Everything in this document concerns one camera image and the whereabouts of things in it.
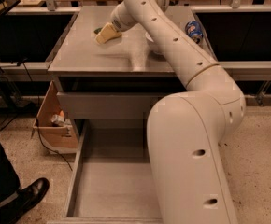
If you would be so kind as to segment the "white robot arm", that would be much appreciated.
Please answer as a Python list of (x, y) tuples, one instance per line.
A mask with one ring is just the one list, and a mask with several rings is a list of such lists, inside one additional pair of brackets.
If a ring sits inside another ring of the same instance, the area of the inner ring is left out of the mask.
[(165, 16), (168, 0), (122, 0), (98, 34), (103, 44), (141, 24), (185, 90), (150, 111), (147, 142), (163, 224), (238, 224), (220, 141), (242, 122), (244, 94), (218, 64)]

